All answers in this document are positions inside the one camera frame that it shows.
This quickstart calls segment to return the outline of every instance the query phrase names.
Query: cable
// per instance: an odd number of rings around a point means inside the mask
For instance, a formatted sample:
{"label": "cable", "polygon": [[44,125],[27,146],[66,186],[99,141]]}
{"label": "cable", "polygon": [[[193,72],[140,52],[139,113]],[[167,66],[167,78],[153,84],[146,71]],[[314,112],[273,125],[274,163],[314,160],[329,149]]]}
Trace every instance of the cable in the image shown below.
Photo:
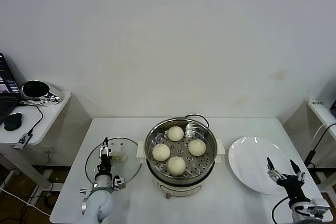
{"label": "cable", "polygon": [[8,187],[7,187],[7,185],[6,185],[6,182],[5,182],[5,179],[6,179],[6,178],[5,178],[4,174],[2,173],[1,169],[0,169],[0,175],[1,175],[1,179],[2,179],[2,181],[3,181],[3,183],[4,183],[4,185],[5,185],[6,190],[9,191],[9,189],[8,189]]}
{"label": "cable", "polygon": [[305,159],[304,162],[303,162],[304,165],[305,165],[306,167],[308,167],[308,165],[311,164],[311,161],[312,161],[312,159],[314,158],[314,156],[315,156],[315,154],[316,154],[316,151],[315,151],[315,150],[316,150],[317,146],[319,146],[319,144],[321,143],[321,141],[322,141],[324,135],[326,134],[326,132],[328,131],[328,129],[330,129],[330,127],[333,127],[334,125],[336,125],[336,123],[333,123],[333,124],[329,125],[329,126],[326,128],[326,130],[324,131],[324,133],[323,133],[322,136],[320,137],[319,141],[318,141],[317,144],[315,145],[314,149],[312,149],[312,150],[308,153],[306,159]]}
{"label": "cable", "polygon": [[43,212],[42,210],[38,209],[37,207],[35,207],[35,206],[33,206],[33,205],[31,205],[31,204],[25,202],[24,200],[20,199],[19,197],[15,196],[14,194],[9,193],[9,192],[7,192],[6,190],[4,190],[4,189],[2,189],[2,188],[0,188],[0,190],[1,190],[1,191],[4,191],[5,193],[7,193],[7,194],[9,194],[9,195],[12,195],[13,197],[17,198],[18,200],[22,201],[22,202],[25,203],[25,204],[27,204],[27,205],[29,205],[29,206],[31,206],[31,207],[34,207],[35,209],[37,209],[38,211],[40,211],[42,214],[45,214],[45,215],[47,215],[47,216],[50,216],[50,215],[47,214],[46,212]]}
{"label": "cable", "polygon": [[309,165],[312,165],[314,167],[314,169],[316,169],[316,166],[314,163],[310,162]]}
{"label": "cable", "polygon": [[50,152],[48,151],[48,162],[46,162],[44,165],[41,165],[39,168],[36,168],[37,170],[40,170],[40,169],[42,169],[43,167],[45,167],[47,164],[49,164],[50,163]]}
{"label": "cable", "polygon": [[[30,190],[29,194],[28,195],[31,195],[33,193],[35,189],[35,186]],[[24,215],[26,214],[26,211],[28,209],[28,206],[26,204],[24,204],[21,208],[21,211],[20,211],[20,220],[19,220],[19,224],[21,224],[21,222],[24,222],[25,223],[25,220],[24,220]]]}
{"label": "cable", "polygon": [[37,106],[37,105],[32,105],[32,104],[26,104],[26,103],[19,103],[17,104],[17,106],[32,106],[32,107],[35,107],[37,108],[38,112],[40,112],[41,114],[41,118],[37,121],[37,123],[34,124],[34,126],[28,131],[28,134],[31,134],[33,132],[33,129],[35,128],[35,126],[43,119],[43,113],[42,111],[40,110],[40,108]]}
{"label": "cable", "polygon": [[282,203],[284,202],[286,199],[288,199],[289,197],[287,196],[286,198],[283,198],[281,201],[279,201],[278,203],[276,203],[276,205],[273,207],[273,210],[272,210],[272,220],[275,224],[278,224],[276,221],[275,221],[275,218],[274,218],[274,211],[275,209]]}
{"label": "cable", "polygon": [[203,118],[203,120],[204,120],[204,121],[206,122],[206,124],[207,124],[207,128],[210,127],[209,121],[208,121],[204,116],[199,115],[199,114],[190,114],[190,115],[186,115],[185,118],[188,118],[188,117],[190,117],[190,116],[198,116],[198,117],[200,117],[200,118]]}
{"label": "cable", "polygon": [[316,137],[317,134],[319,133],[320,129],[321,129],[323,126],[327,125],[328,123],[336,123],[336,121],[333,120],[333,121],[328,121],[328,122],[323,123],[323,124],[318,128],[318,130],[315,132],[315,135],[314,135],[313,139],[310,141],[310,143],[307,145],[306,150],[309,148],[309,146],[312,144],[312,142],[314,142],[315,137]]}
{"label": "cable", "polygon": [[319,141],[318,141],[317,144],[315,145],[315,148],[313,149],[313,151],[316,150],[317,146],[320,144],[322,138],[324,137],[324,135],[326,134],[326,132],[328,131],[328,129],[329,129],[330,127],[334,126],[334,125],[336,125],[336,123],[333,123],[333,124],[329,125],[329,126],[326,128],[326,130],[324,131],[324,133],[323,133],[322,136],[320,137]]}
{"label": "cable", "polygon": [[26,224],[25,220],[20,220],[20,219],[16,219],[16,218],[11,218],[11,217],[7,217],[3,220],[0,220],[0,223],[4,222],[5,220],[18,220],[18,221],[23,221],[24,224]]}

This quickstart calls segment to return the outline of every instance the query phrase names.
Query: laptop keyboard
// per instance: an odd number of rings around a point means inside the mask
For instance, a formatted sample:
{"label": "laptop keyboard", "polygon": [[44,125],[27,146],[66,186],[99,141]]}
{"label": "laptop keyboard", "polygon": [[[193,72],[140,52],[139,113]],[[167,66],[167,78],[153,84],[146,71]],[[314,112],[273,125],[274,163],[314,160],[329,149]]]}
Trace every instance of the laptop keyboard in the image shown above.
{"label": "laptop keyboard", "polygon": [[14,104],[12,102],[0,103],[0,116],[7,115],[13,105]]}

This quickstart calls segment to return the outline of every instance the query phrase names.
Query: stainless steel pot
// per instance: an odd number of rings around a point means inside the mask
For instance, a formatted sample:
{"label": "stainless steel pot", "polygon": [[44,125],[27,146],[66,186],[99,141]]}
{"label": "stainless steel pot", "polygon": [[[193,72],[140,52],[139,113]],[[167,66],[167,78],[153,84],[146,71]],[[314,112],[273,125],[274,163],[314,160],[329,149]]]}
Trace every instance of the stainless steel pot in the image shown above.
{"label": "stainless steel pot", "polygon": [[[184,131],[183,139],[178,142],[173,142],[167,137],[168,129],[173,126],[179,126]],[[197,138],[206,144],[206,151],[200,157],[193,156],[188,151],[190,141]],[[169,173],[168,159],[159,162],[153,158],[152,150],[159,143],[170,148],[170,157],[180,156],[185,160],[186,170],[182,175],[173,176]],[[157,124],[148,133],[144,151],[147,165],[157,179],[168,185],[186,187],[200,183],[210,174],[217,155],[217,142],[214,134],[202,123],[189,118],[172,118]]]}

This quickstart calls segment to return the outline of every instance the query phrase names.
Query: glass pot lid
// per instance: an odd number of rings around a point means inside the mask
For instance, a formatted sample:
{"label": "glass pot lid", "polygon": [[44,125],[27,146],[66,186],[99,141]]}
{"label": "glass pot lid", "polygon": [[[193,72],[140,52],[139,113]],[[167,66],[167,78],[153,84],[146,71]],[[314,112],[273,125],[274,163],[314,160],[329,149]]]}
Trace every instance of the glass pot lid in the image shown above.
{"label": "glass pot lid", "polygon": [[[101,162],[99,158],[100,146],[101,144],[93,149],[85,163],[86,177],[91,183],[95,182],[94,177],[98,172],[97,165]],[[115,137],[108,139],[108,147],[111,149],[112,155],[112,175],[119,175],[128,183],[136,176],[141,167],[139,159],[136,157],[138,144],[128,138]]]}

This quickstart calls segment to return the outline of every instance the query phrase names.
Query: white table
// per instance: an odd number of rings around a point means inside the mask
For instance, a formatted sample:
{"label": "white table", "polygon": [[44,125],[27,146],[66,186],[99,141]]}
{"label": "white table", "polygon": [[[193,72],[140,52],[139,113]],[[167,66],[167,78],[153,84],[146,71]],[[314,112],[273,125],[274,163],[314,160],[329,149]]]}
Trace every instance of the white table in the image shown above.
{"label": "white table", "polygon": [[[42,141],[48,130],[52,126],[53,122],[62,111],[64,106],[69,101],[71,94],[68,91],[62,92],[62,100],[52,106],[40,106],[44,117],[33,130],[33,136],[30,138],[28,145],[36,145]],[[40,119],[41,115],[35,107],[32,106],[20,106],[16,107],[13,113],[21,113],[23,116],[22,125],[20,128],[14,131],[6,131],[4,124],[0,125],[0,153],[15,165],[19,170],[31,178],[42,189],[50,189],[51,183],[46,179],[47,174],[44,176],[34,169],[29,161],[21,154],[20,150],[13,149],[13,146],[19,141],[24,133],[27,133],[33,125]],[[10,166],[4,163],[6,168],[11,169]]]}
{"label": "white table", "polygon": [[[50,216],[52,223],[74,223],[81,216],[82,188],[92,185],[85,175],[85,162],[98,144],[107,137],[144,140],[149,130],[163,118],[96,118],[92,121],[76,156],[63,189]],[[209,118],[214,135],[223,141],[226,152],[232,142],[243,136],[261,136],[279,145],[307,173],[303,191],[309,198],[322,197],[307,172],[299,154],[276,118]],[[233,174],[227,156],[195,195],[166,199],[152,181],[146,165],[127,183],[126,189],[113,192],[114,209],[104,223],[273,223],[273,206],[286,193],[264,195],[242,184]],[[275,218],[278,223],[292,223],[288,202],[281,204]],[[328,211],[325,221],[331,221]]]}
{"label": "white table", "polygon": [[[308,106],[318,117],[321,123],[326,124],[325,127],[320,130],[320,132],[323,132],[329,125],[334,123],[330,121],[336,121],[335,116],[330,111],[332,102],[333,101],[322,101],[317,99],[311,99],[308,101]],[[328,132],[336,140],[336,125],[330,127],[328,129]],[[322,172],[316,173],[316,175],[321,181],[321,183],[318,185],[318,188],[322,193],[326,193],[330,198],[331,202],[333,203],[333,205],[336,206],[336,193],[332,188],[334,185],[336,185],[336,173],[334,173],[328,178]]]}

